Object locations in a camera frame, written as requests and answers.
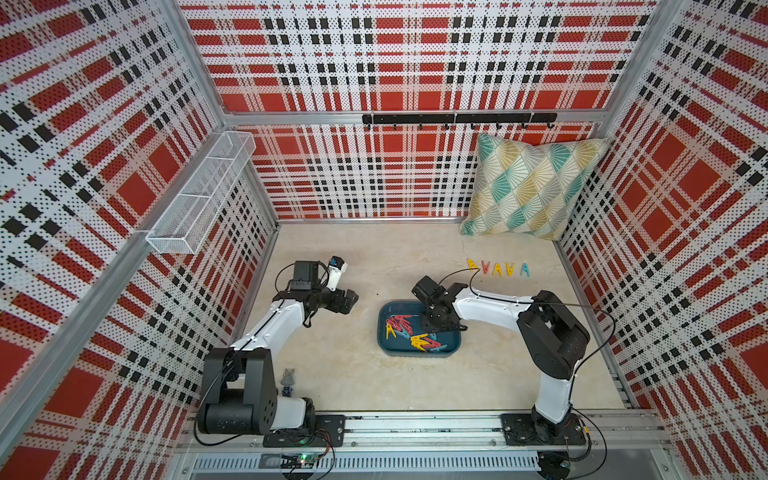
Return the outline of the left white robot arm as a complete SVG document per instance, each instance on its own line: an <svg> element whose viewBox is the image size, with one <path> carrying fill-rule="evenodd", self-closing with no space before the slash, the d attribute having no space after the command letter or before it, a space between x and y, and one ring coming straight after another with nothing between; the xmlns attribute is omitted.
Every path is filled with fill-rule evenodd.
<svg viewBox="0 0 768 480"><path fill-rule="evenodd" d="M358 301L353 290L282 291L265 317L231 346L204 359L196 430L202 434L268 435L275 431L311 436L315 408L309 398L282 397L273 357L319 310L348 314Z"/></svg>

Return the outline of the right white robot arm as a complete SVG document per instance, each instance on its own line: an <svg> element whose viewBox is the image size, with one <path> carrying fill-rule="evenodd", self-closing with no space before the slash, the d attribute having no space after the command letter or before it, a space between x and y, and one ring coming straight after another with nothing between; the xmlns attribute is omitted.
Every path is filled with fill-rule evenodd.
<svg viewBox="0 0 768 480"><path fill-rule="evenodd" d="M590 333L552 292L493 295L463 283L445 288L425 276L412 294L423 305L422 328L428 333L463 331L466 321L518 332L540 371L532 417L554 426L571 413L574 376L585 358Z"/></svg>

